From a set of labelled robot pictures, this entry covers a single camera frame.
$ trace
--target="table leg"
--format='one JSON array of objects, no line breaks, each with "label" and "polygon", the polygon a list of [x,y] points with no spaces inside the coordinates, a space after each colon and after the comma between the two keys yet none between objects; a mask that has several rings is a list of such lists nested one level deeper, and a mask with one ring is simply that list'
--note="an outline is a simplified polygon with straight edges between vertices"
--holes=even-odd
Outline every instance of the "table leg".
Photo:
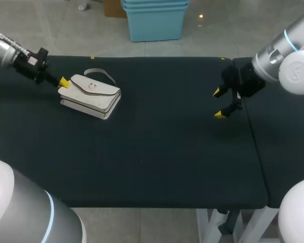
[{"label": "table leg", "polygon": [[263,233],[278,213],[278,210],[279,209],[268,208],[267,206],[263,209],[255,210],[239,243],[259,243]]},{"label": "table leg", "polygon": [[196,209],[199,243],[203,242],[206,229],[208,227],[208,211],[207,209]]},{"label": "table leg", "polygon": [[238,219],[235,223],[234,231],[233,231],[233,242],[238,243],[244,231],[244,224],[241,212],[239,213]]},{"label": "table leg", "polygon": [[221,232],[218,230],[218,226],[224,223],[226,219],[227,214],[220,214],[218,210],[213,209],[202,243],[218,243],[222,236]]}]

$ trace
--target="black table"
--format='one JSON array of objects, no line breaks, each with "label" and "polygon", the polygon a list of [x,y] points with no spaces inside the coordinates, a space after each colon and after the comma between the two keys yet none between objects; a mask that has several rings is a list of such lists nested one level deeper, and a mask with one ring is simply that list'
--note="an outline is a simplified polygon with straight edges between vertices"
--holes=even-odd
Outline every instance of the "black table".
[{"label": "black table", "polygon": [[[59,104],[50,84],[0,70],[0,159],[70,207],[258,209],[267,192],[245,111],[214,113],[221,58],[50,57],[70,78],[105,69],[122,89],[108,120]],[[91,78],[106,80],[92,74]]]},{"label": "black table", "polygon": [[[242,66],[250,58],[233,62]],[[270,208],[279,208],[287,191],[304,180],[304,96],[267,84],[246,100]]]}]

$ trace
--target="blue plastic bin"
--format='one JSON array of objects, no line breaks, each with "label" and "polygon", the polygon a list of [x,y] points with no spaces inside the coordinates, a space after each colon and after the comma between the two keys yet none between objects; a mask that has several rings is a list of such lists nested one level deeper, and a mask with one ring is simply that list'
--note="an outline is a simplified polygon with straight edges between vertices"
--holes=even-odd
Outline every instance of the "blue plastic bin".
[{"label": "blue plastic bin", "polygon": [[146,8],[163,8],[163,7],[183,7],[188,4],[188,0],[179,2],[154,2],[154,3],[132,3],[129,4],[126,1],[122,1],[123,7],[127,9],[146,9]]},{"label": "blue plastic bin", "polygon": [[132,42],[165,41],[181,37],[182,23],[188,4],[181,7],[129,9],[127,12]]},{"label": "blue plastic bin", "polygon": [[122,0],[127,4],[148,4],[148,3],[175,3],[182,0]]}]

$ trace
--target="floor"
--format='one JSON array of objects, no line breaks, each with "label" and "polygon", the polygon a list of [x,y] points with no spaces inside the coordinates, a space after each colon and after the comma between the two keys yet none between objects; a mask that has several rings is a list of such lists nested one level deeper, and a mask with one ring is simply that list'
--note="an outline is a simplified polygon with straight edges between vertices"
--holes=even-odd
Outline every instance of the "floor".
[{"label": "floor", "polygon": [[[304,0],[191,0],[180,40],[132,43],[126,19],[104,17],[101,3],[80,12],[78,3],[0,0],[0,32],[34,52],[44,47],[51,55],[235,58],[254,55],[304,12]],[[87,227],[89,243],[198,242],[195,210],[75,210]]]}]

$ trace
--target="small object on floor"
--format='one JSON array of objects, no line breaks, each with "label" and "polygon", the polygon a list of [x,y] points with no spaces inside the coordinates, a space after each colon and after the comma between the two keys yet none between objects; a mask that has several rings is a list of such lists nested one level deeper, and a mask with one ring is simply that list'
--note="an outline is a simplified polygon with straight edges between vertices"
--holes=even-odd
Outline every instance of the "small object on floor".
[{"label": "small object on floor", "polygon": [[[91,68],[84,74],[91,72],[104,73],[116,85],[105,70]],[[68,88],[61,87],[58,90],[61,104],[103,120],[109,118],[121,98],[120,88],[78,74],[72,76],[68,83]]]},{"label": "small object on floor", "polygon": [[87,10],[88,8],[89,8],[89,5],[87,3],[83,3],[83,4],[79,5],[78,10],[84,11],[84,10]]}]

